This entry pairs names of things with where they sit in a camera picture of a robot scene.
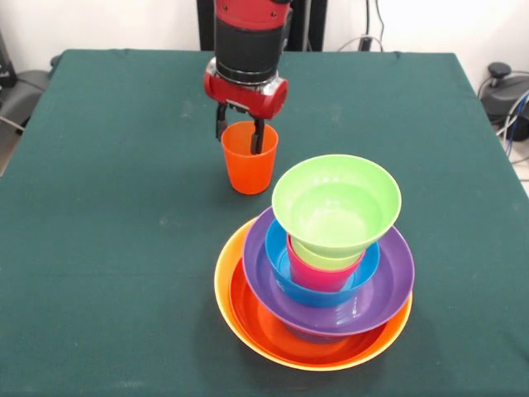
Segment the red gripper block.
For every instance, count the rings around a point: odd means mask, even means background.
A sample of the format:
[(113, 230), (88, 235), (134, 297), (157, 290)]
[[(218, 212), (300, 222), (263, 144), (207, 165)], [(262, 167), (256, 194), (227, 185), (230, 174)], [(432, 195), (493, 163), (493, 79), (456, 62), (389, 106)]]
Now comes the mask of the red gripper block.
[(255, 130), (251, 135), (250, 153), (259, 155), (262, 152), (265, 121), (274, 118), (282, 109), (288, 96), (288, 81), (275, 76), (266, 84), (246, 86), (223, 79), (218, 74), (206, 72), (204, 75), (206, 95), (215, 100), (216, 138), (222, 140), (227, 128), (226, 110), (228, 107), (247, 112), (254, 117)]

